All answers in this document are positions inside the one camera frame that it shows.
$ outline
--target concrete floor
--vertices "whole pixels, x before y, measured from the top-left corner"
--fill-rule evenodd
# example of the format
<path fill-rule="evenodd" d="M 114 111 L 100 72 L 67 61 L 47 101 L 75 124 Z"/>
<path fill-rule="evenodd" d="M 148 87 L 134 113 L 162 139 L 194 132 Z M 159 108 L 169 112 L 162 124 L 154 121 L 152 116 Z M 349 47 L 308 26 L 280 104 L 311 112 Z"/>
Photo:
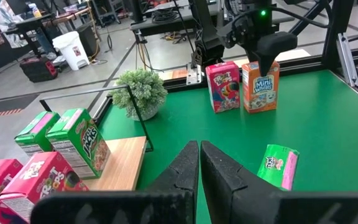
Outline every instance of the concrete floor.
<path fill-rule="evenodd" d="M 286 9 L 294 13 L 303 15 L 306 9 L 311 7 L 313 3 L 304 2 L 301 7 L 286 6 L 282 0 L 277 0 Z M 327 23 L 327 18 L 318 16 L 317 21 Z M 280 30 L 288 31 L 297 20 L 287 22 L 280 25 Z M 13 96 L 20 96 L 29 93 L 40 93 L 39 97 L 33 101 L 26 109 L 17 114 L 0 116 L 0 159 L 16 158 L 25 163 L 28 157 L 24 154 L 13 141 L 14 136 L 24 128 L 35 115 L 40 113 L 43 108 L 39 103 L 39 99 L 46 96 L 60 95 L 64 93 L 75 93 L 83 90 L 101 88 L 104 85 L 113 85 L 114 80 L 108 82 L 110 78 L 118 78 L 125 70 L 133 70 L 137 66 L 141 67 L 142 62 L 136 55 L 133 33 L 129 30 L 131 21 L 129 19 L 122 20 L 122 24 L 113 24 L 108 29 L 111 32 L 112 51 L 105 52 L 108 49 L 106 38 L 107 30 L 101 29 L 102 42 L 100 44 L 101 53 L 98 59 L 107 60 L 103 65 L 89 65 L 77 72 L 67 69 L 58 75 L 58 78 L 48 82 L 32 83 L 22 73 L 18 64 L 7 65 L 9 68 L 0 69 L 0 99 Z M 351 21 L 347 30 L 348 36 L 358 35 L 358 6 L 352 12 Z M 323 49 L 323 42 L 326 36 L 326 30 L 315 26 L 308 26 L 299 36 L 298 45 L 300 49 L 306 50 L 310 55 L 319 55 Z M 154 68 L 168 69 L 185 65 L 190 61 L 191 48 L 188 42 L 173 45 L 172 42 L 160 39 L 161 35 L 147 37 L 147 48 Z M 358 41 L 351 43 L 353 49 L 358 48 Z M 224 57 L 232 59 L 241 58 L 244 55 L 242 48 L 236 46 L 227 49 Z M 95 106 L 91 110 L 93 114 L 102 102 L 103 93 L 99 99 L 95 100 L 97 93 L 74 96 L 69 98 L 61 98 L 57 100 L 49 100 L 51 109 L 62 113 L 70 108 L 88 108 L 92 102 Z"/>

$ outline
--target workshop background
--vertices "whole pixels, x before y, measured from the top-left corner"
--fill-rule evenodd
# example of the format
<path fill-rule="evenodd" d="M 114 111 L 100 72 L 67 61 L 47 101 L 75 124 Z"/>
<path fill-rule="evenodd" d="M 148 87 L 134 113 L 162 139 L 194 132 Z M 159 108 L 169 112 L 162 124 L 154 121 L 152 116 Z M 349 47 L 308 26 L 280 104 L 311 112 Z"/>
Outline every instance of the workshop background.
<path fill-rule="evenodd" d="M 92 57 L 90 57 L 89 64 L 79 70 L 74 70 L 68 65 L 57 65 L 57 75 L 50 78 L 42 77 L 50 80 L 32 82 L 31 77 L 25 74 L 21 66 L 23 60 L 37 55 L 32 49 L 35 47 L 40 54 L 44 52 L 53 60 L 59 56 L 60 52 L 56 52 L 54 48 L 43 49 L 43 44 L 52 43 L 41 35 L 39 27 L 26 31 L 32 44 L 23 38 L 20 31 L 6 34 L 6 32 L 13 32 L 12 24 L 28 19 L 26 16 L 17 15 L 17 12 L 26 10 L 23 9 L 24 0 L 20 1 L 0 0 L 0 159 L 16 158 L 21 163 L 25 163 L 28 156 L 13 139 L 32 121 L 35 115 L 44 110 L 39 103 L 41 98 L 112 86 L 126 70 L 134 70 L 144 65 L 140 57 L 141 53 L 135 45 L 135 35 L 129 29 L 132 23 L 130 18 L 132 8 L 127 1 L 113 1 L 111 4 L 107 0 L 91 0 L 82 5 L 83 8 L 91 6 L 91 10 L 72 16 L 76 11 L 65 14 L 65 11 L 69 10 L 66 7 L 76 4 L 76 1 L 47 1 L 48 9 L 42 1 L 36 0 L 34 3 L 37 9 L 33 8 L 32 12 L 52 11 L 56 15 L 64 15 L 60 21 L 51 18 L 46 19 L 48 20 L 46 22 L 42 21 L 41 26 L 42 24 L 45 26 L 50 39 L 72 30 L 78 30 L 80 37 L 84 35 L 85 39 L 89 40 L 89 42 L 83 42 L 83 45 L 87 54 L 91 52 Z M 314 1 L 308 1 L 289 6 L 282 0 L 275 0 L 275 2 L 278 7 L 301 16 L 315 4 Z M 166 1 L 142 0 L 141 6 L 142 10 L 146 11 L 163 3 Z M 326 24 L 328 17 L 323 11 L 315 21 Z M 289 31 L 297 22 L 297 19 L 283 22 L 280 24 L 280 30 Z M 358 1 L 354 3 L 346 34 L 350 39 L 358 36 Z M 194 44 L 194 35 L 190 37 Z M 292 57 L 320 55 L 325 38 L 326 29 L 307 26 L 298 35 L 297 54 Z M 151 64 L 156 70 L 168 72 L 186 69 L 191 61 L 191 47 L 182 30 L 150 35 L 145 39 Z M 358 41 L 351 42 L 350 46 L 351 49 L 357 49 Z M 244 49 L 235 46 L 224 51 L 223 60 L 238 60 L 245 56 Z M 48 104 L 58 113 L 71 108 L 86 108 L 90 114 L 94 114 L 107 94 L 107 92 L 90 93 L 59 98 L 48 100 Z"/>

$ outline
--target green cereal box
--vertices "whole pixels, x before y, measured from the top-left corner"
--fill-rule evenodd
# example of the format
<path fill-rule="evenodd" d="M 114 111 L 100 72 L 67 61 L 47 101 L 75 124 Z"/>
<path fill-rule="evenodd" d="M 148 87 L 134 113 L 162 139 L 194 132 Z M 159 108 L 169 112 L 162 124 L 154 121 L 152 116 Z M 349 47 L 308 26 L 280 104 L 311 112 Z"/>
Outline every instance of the green cereal box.
<path fill-rule="evenodd" d="M 82 179 L 100 177 L 110 150 L 86 109 L 65 111 L 47 139 Z"/>
<path fill-rule="evenodd" d="M 45 133 L 59 120 L 59 114 L 44 111 L 38 114 L 27 127 L 16 137 L 15 142 L 27 153 L 33 156 L 37 152 L 51 152 L 53 147 Z"/>

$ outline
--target green table surface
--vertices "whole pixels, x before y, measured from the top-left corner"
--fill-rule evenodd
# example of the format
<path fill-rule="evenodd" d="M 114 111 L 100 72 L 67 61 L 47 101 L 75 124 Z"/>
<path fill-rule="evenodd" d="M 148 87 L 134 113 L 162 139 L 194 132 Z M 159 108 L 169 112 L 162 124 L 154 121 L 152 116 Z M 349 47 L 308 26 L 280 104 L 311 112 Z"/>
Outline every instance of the green table surface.
<path fill-rule="evenodd" d="M 143 136 L 140 123 L 110 107 L 101 123 L 105 139 Z M 207 88 L 170 93 L 158 114 L 145 122 L 154 152 L 144 156 L 137 189 L 144 189 L 190 140 L 208 140 L 256 173 L 268 144 L 300 152 L 293 190 L 358 190 L 358 94 L 331 72 L 280 78 L 278 107 L 248 114 L 215 114 Z M 210 223 L 202 181 L 197 223 Z"/>

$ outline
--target trash can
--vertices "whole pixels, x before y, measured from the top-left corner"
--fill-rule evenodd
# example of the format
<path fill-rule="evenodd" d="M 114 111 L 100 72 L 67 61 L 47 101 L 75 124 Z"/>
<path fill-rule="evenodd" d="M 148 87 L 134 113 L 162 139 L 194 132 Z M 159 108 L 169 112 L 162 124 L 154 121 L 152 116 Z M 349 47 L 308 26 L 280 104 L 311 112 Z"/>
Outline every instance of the trash can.
<path fill-rule="evenodd" d="M 62 53 L 72 70 L 76 71 L 80 67 L 90 64 L 77 31 L 58 36 L 52 42 L 53 46 Z"/>

